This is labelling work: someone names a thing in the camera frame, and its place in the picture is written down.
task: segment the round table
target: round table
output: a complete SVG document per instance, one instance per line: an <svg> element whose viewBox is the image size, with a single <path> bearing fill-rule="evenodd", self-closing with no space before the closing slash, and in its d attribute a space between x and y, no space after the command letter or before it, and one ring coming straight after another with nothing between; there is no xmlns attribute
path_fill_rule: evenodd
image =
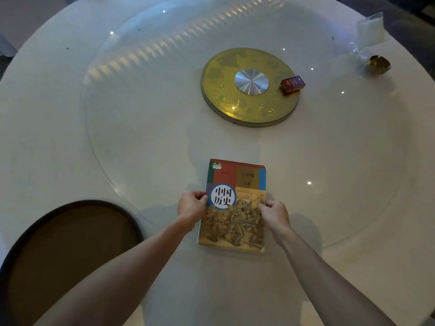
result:
<svg viewBox="0 0 435 326"><path fill-rule="evenodd" d="M39 217L80 199L132 210L150 235L175 217L183 190L204 187L208 159L236 158L266 165L269 198L340 274L398 325L419 324L435 306L435 84L393 38L371 49L392 63L387 74L358 72L345 46L361 18L335 0L79 0L62 10L0 82L3 257ZM202 99L204 60L239 46L276 55L307 83L281 124L239 127ZM200 247L197 233L130 324L321 324L270 234L253 256Z"/></svg>

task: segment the book cover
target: book cover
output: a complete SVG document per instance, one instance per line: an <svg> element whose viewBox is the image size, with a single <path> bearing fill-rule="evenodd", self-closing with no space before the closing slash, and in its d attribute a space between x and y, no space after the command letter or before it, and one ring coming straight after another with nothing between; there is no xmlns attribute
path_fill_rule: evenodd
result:
<svg viewBox="0 0 435 326"><path fill-rule="evenodd" d="M198 244L264 252L264 220L258 204L266 201L263 165L210 159L207 209Z"/></svg>

